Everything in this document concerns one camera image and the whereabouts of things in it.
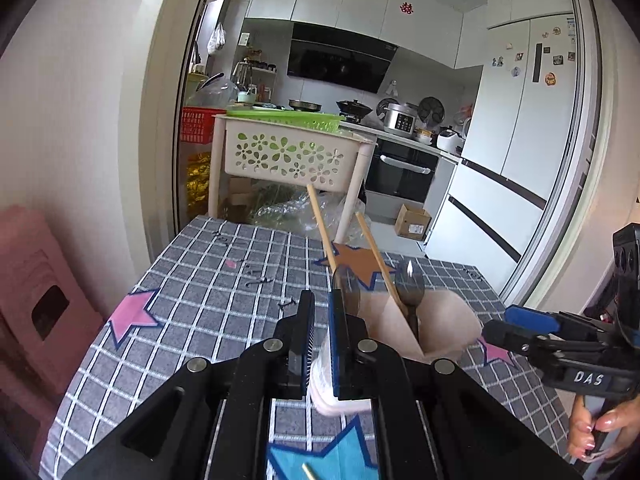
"chopsticks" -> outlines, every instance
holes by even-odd
[[[309,193],[311,207],[314,210],[316,222],[318,222],[318,230],[320,231],[320,237],[322,238],[322,248],[324,248],[324,254],[326,255],[326,259],[329,260],[329,267],[331,268],[331,273],[333,274],[338,266],[335,263],[334,247],[331,245],[329,233],[326,231],[326,226],[324,225],[324,219],[322,218],[322,212],[320,211],[320,205],[318,204],[316,189],[312,184],[307,184],[306,192]]]
[[[391,281],[391,275],[389,274],[389,271],[386,268],[386,263],[382,259],[382,254],[380,254],[378,245],[376,244],[376,241],[373,239],[373,235],[369,230],[369,226],[367,225],[367,222],[365,221],[364,216],[362,215],[362,213],[358,212],[356,213],[356,218],[358,219],[358,223],[360,224],[362,233],[364,234],[364,237],[367,239],[367,242],[369,243],[369,247],[371,248],[371,251],[375,256],[376,261],[378,262],[378,267],[380,267],[380,273],[382,273],[382,278],[385,280],[386,290],[389,291],[389,295],[391,296],[395,304],[400,309],[400,312],[402,312],[402,315],[404,317],[407,317],[407,315],[409,314],[409,311],[404,306],[404,303],[402,303],[402,301],[400,300],[400,296],[398,295],[398,291],[396,290],[396,285],[394,284],[394,282]]]
[[[306,185],[306,191],[309,193],[309,200],[311,201],[311,207],[314,210],[314,215],[316,217],[316,222],[318,222],[318,230],[320,231],[320,237],[322,238],[322,247],[324,248],[324,254],[326,255],[326,259],[329,261],[329,267],[331,268],[332,274],[337,269],[337,265],[335,263],[334,256],[334,247],[331,245],[331,240],[329,239],[329,233],[326,230],[326,226],[324,225],[324,220],[322,219],[322,212],[320,211],[320,205],[318,204],[318,196],[316,195],[316,189],[311,185]],[[396,290],[396,286],[394,282],[391,281],[391,275],[389,274],[388,269],[386,268],[386,263],[382,259],[382,254],[380,254],[380,250],[378,249],[378,245],[376,241],[373,239],[373,235],[369,230],[369,226],[367,225],[364,216],[362,213],[356,213],[356,218],[358,219],[358,223],[360,224],[360,228],[362,229],[362,233],[364,237],[367,239],[369,243],[369,247],[373,252],[373,255],[378,263],[378,267],[380,268],[380,273],[382,273],[382,278],[385,280],[386,290],[389,291],[391,298],[394,300],[394,303],[402,312],[404,317],[407,317],[409,311],[404,306],[402,301],[400,300],[400,296],[398,295],[398,291]]]

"spoon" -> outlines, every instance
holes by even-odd
[[[406,316],[406,322],[416,340],[420,342],[418,339],[418,317],[415,310],[424,297],[424,276],[414,258],[403,258],[400,261],[396,269],[396,289],[400,300],[409,312]]]

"stool leg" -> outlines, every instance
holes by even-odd
[[[212,218],[218,218],[220,200],[220,171],[222,170],[222,151],[225,147],[226,119],[216,116],[213,123],[213,142],[211,145],[211,168],[209,173],[209,208]]]
[[[356,158],[356,164],[353,167],[353,175],[351,176],[351,182],[349,183],[349,189],[347,190],[347,197],[344,200],[344,209],[340,216],[340,223],[338,224],[338,231],[335,234],[335,243],[341,244],[347,235],[347,229],[353,217],[353,211],[356,207],[356,200],[358,199],[358,193],[360,192],[360,184],[364,179],[364,174],[367,171],[367,166],[370,163],[371,156],[373,155],[373,149],[375,144],[361,144],[358,150],[358,156]]]

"orange star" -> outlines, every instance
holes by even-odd
[[[348,245],[332,244],[334,246],[335,263],[351,267],[353,273],[367,290],[373,290],[376,286],[376,275],[380,273],[378,262],[371,249],[354,248]],[[316,261],[316,265],[329,266],[326,258]],[[389,272],[396,272],[391,266],[386,266]]]

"tablecloth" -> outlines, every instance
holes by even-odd
[[[385,253],[394,266],[397,254]],[[100,331],[75,374],[42,455],[40,476],[59,479],[89,449],[139,406],[191,357],[213,362],[235,358],[270,337],[276,322],[297,309],[304,289],[316,297],[314,351],[327,330],[330,275],[318,264],[317,240],[248,225],[197,217],[178,234],[132,292],[159,289],[148,311],[156,328],[134,328],[118,346],[110,326]],[[500,318],[504,305],[475,267],[419,260],[429,288],[458,293],[481,322]],[[384,290],[382,278],[376,289]],[[561,455],[568,418],[552,388],[519,356],[484,366],[479,344],[460,365],[505,408]],[[321,450],[351,420],[327,418],[305,400],[275,400],[270,441]],[[369,413],[360,421],[374,462],[375,436]],[[268,466],[268,480],[276,478]]]

